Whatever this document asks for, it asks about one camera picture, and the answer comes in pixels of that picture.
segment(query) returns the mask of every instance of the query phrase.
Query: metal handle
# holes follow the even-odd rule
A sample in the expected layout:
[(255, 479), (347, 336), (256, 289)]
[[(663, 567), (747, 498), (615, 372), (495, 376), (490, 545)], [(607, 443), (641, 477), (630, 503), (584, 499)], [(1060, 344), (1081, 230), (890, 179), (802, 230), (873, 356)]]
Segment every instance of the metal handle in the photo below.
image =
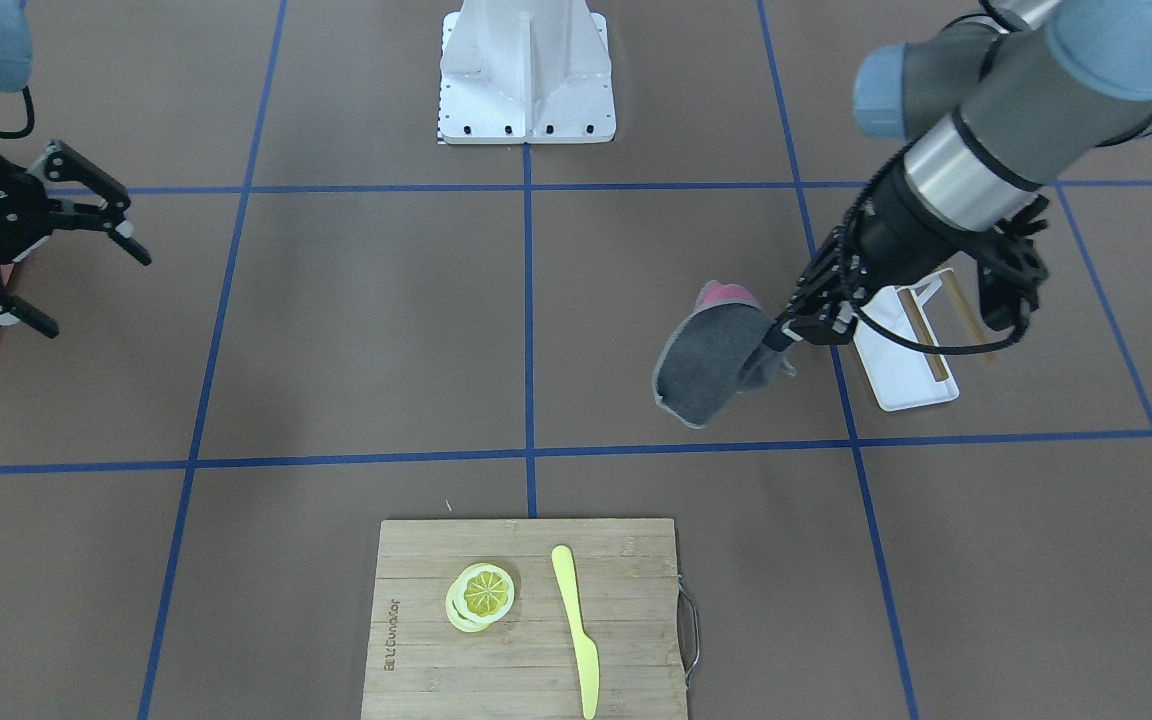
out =
[(679, 597), (687, 602), (687, 607), (691, 611), (691, 642), (692, 647), (696, 647), (696, 657), (691, 659), (690, 665), (687, 661), (682, 664), (687, 668), (684, 684), (687, 688), (691, 688), (691, 674), (696, 672), (696, 666), (700, 665), (700, 612), (696, 609), (696, 601), (691, 600), (691, 596), (687, 592), (687, 584), (682, 579), (682, 575), (679, 575)]

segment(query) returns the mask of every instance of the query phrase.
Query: lemon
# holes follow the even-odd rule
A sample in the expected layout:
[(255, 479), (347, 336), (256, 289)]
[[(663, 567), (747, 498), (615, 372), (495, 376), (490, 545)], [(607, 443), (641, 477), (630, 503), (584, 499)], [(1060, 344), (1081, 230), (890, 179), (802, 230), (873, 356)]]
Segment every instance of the lemon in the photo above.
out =
[(465, 632), (479, 632), (513, 607), (513, 578), (490, 562), (470, 564), (447, 592), (447, 619)]

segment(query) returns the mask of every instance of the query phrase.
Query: gray cloth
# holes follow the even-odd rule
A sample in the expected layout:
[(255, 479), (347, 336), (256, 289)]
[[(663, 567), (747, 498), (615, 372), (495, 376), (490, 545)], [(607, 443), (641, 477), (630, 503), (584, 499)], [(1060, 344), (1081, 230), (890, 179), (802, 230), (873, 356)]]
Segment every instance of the gray cloth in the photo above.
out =
[(763, 344), (772, 318), (727, 301), (689, 316), (666, 343), (653, 374), (657, 404), (690, 429), (704, 429), (740, 392), (794, 374), (785, 353)]

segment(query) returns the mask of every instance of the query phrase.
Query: knife blade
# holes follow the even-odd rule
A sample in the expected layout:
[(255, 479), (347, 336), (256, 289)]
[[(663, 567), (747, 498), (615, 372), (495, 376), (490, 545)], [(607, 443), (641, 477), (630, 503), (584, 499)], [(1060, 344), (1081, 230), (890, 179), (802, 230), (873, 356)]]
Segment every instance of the knife blade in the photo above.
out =
[(554, 577), (558, 578), (558, 592), (563, 597), (563, 609), (567, 611), (567, 624), (573, 632), (573, 647), (576, 650), (576, 673), (579, 674), (581, 714), (585, 720), (593, 720), (598, 712), (598, 646), (585, 635), (585, 626), (579, 617), (579, 590), (576, 585), (576, 562), (573, 560), (573, 548), (559, 544), (550, 552), (550, 561), (554, 564)]

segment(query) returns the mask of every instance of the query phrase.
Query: knife handle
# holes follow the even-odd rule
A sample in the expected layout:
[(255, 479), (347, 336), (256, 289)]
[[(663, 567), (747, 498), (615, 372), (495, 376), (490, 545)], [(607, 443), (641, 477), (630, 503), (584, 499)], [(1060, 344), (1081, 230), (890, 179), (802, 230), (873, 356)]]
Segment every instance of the knife handle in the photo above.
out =
[(567, 624), (573, 632), (584, 632), (584, 623), (579, 617), (579, 591), (576, 589), (576, 561), (573, 560), (573, 548), (566, 544), (554, 546), (550, 552), (550, 561), (554, 564), (554, 577), (558, 577), (558, 592), (563, 597), (563, 609), (567, 611)]

